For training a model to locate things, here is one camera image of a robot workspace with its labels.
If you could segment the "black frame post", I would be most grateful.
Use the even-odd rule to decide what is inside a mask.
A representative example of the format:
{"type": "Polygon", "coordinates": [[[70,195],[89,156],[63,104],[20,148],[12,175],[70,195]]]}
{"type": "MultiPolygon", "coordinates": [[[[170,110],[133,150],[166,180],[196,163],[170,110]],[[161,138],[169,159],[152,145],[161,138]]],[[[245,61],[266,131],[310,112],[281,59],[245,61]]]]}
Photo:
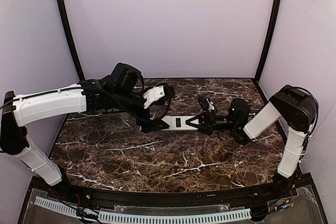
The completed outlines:
{"type": "Polygon", "coordinates": [[[272,8],[271,8],[269,24],[268,24],[268,28],[267,28],[267,32],[265,36],[265,41],[264,41],[263,49],[261,51],[257,71],[255,74],[256,79],[260,79],[265,63],[266,63],[266,60],[267,60],[268,52],[270,49],[272,37],[273,37],[275,26],[276,26],[280,2],[281,0],[273,0],[272,2],[272,8]]]}
{"type": "Polygon", "coordinates": [[[75,46],[75,41],[72,35],[70,22],[69,22],[67,10],[66,10],[65,0],[56,0],[56,1],[57,1],[57,6],[58,6],[59,15],[60,15],[62,27],[64,30],[65,38],[66,38],[70,56],[72,59],[72,63],[74,65],[78,79],[80,81],[83,81],[85,79],[85,75],[84,75],[84,72],[83,72],[83,69],[80,63],[80,59],[79,59],[77,49],[75,46]]]}

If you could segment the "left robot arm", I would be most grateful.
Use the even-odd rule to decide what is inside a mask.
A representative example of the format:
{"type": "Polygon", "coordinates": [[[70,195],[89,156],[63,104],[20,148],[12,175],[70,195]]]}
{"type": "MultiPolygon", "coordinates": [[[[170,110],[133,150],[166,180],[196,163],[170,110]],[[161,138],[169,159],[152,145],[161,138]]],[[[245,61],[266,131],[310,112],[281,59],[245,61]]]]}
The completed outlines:
{"type": "Polygon", "coordinates": [[[143,82],[141,71],[118,63],[110,75],[99,80],[82,80],[76,84],[29,95],[5,94],[1,106],[1,152],[15,156],[48,185],[55,186],[65,177],[61,169],[32,141],[26,126],[55,116],[119,109],[139,122],[152,123],[149,108],[168,98],[163,84],[135,91],[143,82]]]}

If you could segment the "black front rail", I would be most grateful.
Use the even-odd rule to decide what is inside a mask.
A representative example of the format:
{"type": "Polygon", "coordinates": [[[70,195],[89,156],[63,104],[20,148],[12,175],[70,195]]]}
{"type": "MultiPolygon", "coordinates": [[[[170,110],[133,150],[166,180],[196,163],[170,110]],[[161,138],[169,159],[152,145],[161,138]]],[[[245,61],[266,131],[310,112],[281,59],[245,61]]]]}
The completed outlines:
{"type": "Polygon", "coordinates": [[[61,199],[80,202],[80,206],[110,208],[135,207],[196,207],[229,204],[232,207],[259,207],[276,199],[272,184],[240,189],[206,191],[200,193],[131,193],[94,189],[65,184],[57,191],[61,199]]]}

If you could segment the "right black frame post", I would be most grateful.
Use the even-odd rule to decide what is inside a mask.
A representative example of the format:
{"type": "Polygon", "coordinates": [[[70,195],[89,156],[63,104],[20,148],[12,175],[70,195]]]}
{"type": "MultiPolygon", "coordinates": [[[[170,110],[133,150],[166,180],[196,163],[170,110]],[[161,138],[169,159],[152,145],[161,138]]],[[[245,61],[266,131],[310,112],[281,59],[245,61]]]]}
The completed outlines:
{"type": "Polygon", "coordinates": [[[256,79],[260,79],[265,63],[266,63],[266,60],[267,60],[268,52],[270,49],[272,37],[273,37],[275,26],[276,26],[280,2],[281,0],[273,0],[272,2],[272,8],[271,8],[269,24],[268,24],[268,28],[267,28],[267,32],[265,36],[265,41],[264,41],[263,49],[261,51],[257,71],[255,74],[256,79]]]}

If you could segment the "left black frame post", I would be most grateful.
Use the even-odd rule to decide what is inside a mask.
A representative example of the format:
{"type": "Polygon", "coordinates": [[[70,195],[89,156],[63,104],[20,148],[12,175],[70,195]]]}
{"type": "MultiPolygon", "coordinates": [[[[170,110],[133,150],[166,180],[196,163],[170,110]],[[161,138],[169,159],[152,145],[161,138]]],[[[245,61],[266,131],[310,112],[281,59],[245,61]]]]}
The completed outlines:
{"type": "Polygon", "coordinates": [[[64,30],[65,38],[66,38],[70,56],[72,59],[72,63],[74,65],[78,79],[80,81],[83,81],[85,79],[85,75],[84,75],[84,72],[83,72],[83,69],[80,63],[80,59],[79,59],[77,49],[75,46],[75,41],[72,35],[70,22],[69,22],[67,10],[66,10],[65,0],[56,0],[56,1],[57,1],[57,6],[58,6],[59,15],[60,15],[62,27],[64,30]]]}

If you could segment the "white red remote control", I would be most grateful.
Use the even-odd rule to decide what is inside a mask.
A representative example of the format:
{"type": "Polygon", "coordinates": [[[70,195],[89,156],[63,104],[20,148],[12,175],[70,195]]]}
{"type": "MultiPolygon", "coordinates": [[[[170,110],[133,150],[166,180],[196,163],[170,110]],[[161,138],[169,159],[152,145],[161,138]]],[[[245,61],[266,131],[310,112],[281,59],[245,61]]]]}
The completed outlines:
{"type": "Polygon", "coordinates": [[[185,121],[194,116],[169,116],[166,115],[163,119],[164,131],[197,131],[196,128],[186,125],[185,121]]]}

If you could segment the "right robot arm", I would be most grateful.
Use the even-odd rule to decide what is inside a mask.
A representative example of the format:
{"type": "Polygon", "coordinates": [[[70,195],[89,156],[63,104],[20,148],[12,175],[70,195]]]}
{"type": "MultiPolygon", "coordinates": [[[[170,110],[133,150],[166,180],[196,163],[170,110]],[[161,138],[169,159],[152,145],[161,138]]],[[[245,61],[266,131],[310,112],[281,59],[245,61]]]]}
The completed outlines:
{"type": "Polygon", "coordinates": [[[272,178],[270,195],[280,197],[294,184],[298,164],[305,155],[309,138],[316,128],[319,104],[308,90],[286,85],[275,93],[255,114],[249,117],[250,106],[243,99],[231,101],[226,116],[217,115],[211,101],[198,99],[201,114],[185,121],[186,125],[204,134],[230,131],[240,145],[247,145],[279,119],[288,125],[288,136],[281,161],[272,178]]]}

